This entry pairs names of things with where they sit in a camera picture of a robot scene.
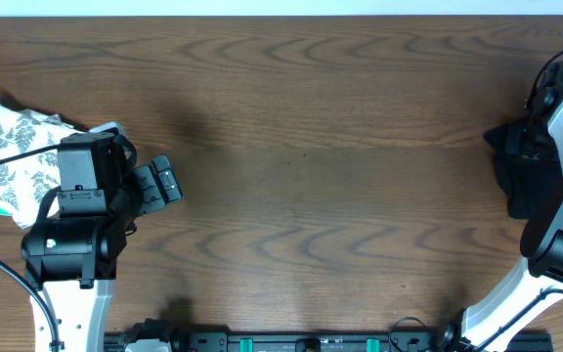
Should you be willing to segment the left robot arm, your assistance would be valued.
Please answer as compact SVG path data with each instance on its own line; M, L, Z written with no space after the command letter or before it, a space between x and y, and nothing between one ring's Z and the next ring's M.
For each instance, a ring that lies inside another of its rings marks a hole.
M137 218L183 193L164 155L139 165L126 137L73 134L58 145L60 184L23 237L38 351L101 351L117 258Z

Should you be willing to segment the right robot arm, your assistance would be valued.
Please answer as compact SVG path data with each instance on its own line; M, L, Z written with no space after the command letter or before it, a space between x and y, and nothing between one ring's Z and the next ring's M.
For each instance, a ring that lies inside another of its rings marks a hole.
M547 131L563 169L563 86ZM526 326L545 309L563 300L563 175L527 222L515 267L478 303L462 310L437 335L437 351L550 351L547 332Z

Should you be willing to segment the black t-shirt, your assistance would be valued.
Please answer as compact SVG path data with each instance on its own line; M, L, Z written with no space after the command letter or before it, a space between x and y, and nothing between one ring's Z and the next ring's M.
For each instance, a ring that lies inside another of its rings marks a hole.
M499 187L507 198L507 214L514 219L530 219L562 176L558 151L554 161L537 161L509 156L504 152L507 126L504 123L483 134L494 151L493 168Z

